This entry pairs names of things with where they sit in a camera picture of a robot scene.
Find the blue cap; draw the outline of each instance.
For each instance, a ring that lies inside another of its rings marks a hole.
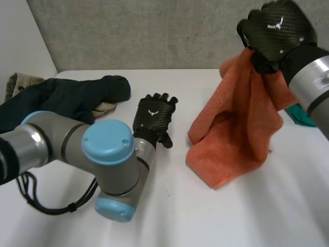
[[[136,211],[134,207],[125,203],[104,197],[97,198],[95,210],[100,215],[119,222],[131,221]]]
[[[47,112],[47,113],[54,113],[56,114],[55,112],[50,112],[50,111],[36,111],[36,112],[32,112],[30,113],[29,115],[27,115],[24,120],[21,122],[22,125],[26,124],[26,122],[33,116],[35,115],[38,115],[39,113],[43,113],[43,112]]]
[[[103,166],[116,166],[135,152],[135,139],[130,128],[118,120],[101,121],[83,134],[81,146],[88,159]]]

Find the white table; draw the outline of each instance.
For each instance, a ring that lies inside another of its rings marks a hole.
[[[26,205],[15,182],[0,187],[0,246],[329,246],[329,142],[318,129],[295,126],[284,112],[273,153],[258,170],[218,190],[185,163],[187,131],[220,76],[216,69],[67,71],[58,78],[128,78],[132,97],[103,119],[132,125],[146,94],[179,99],[170,124],[174,147],[158,145],[137,212],[129,223],[107,220],[91,199],[73,214],[47,216]],[[60,207],[78,199],[93,176],[53,162],[33,172],[39,200]]]

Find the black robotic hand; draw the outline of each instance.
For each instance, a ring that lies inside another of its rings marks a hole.
[[[252,10],[237,26],[245,47],[255,50],[251,61],[259,73],[279,70],[280,62],[302,44],[317,44],[316,33],[302,10],[291,0]]]
[[[178,100],[172,97],[168,101],[168,97],[167,93],[156,93],[154,96],[148,94],[138,105],[133,124],[134,136],[146,139],[154,147],[157,142],[162,143],[165,148],[173,146],[167,129]]]

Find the orange cloth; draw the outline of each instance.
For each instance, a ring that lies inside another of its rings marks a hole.
[[[269,139],[283,124],[277,111],[297,102],[281,72],[254,70],[252,53],[246,48],[221,65],[222,82],[188,133],[186,162],[212,188],[265,162]]]

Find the black cable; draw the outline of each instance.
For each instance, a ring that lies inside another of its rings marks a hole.
[[[32,181],[32,197],[29,194],[30,179]],[[62,215],[68,212],[72,213],[76,211],[77,208],[81,207],[92,198],[98,187],[98,183],[94,178],[91,184],[89,185],[87,191],[83,194],[83,196],[79,200],[69,204],[67,207],[54,209],[54,208],[46,208],[42,206],[38,201],[38,197],[36,195],[36,186],[38,184],[38,181],[33,173],[29,171],[22,173],[18,178],[16,178],[16,182],[20,193],[25,198],[27,203],[30,204],[32,207],[34,207],[36,210],[48,215]]]

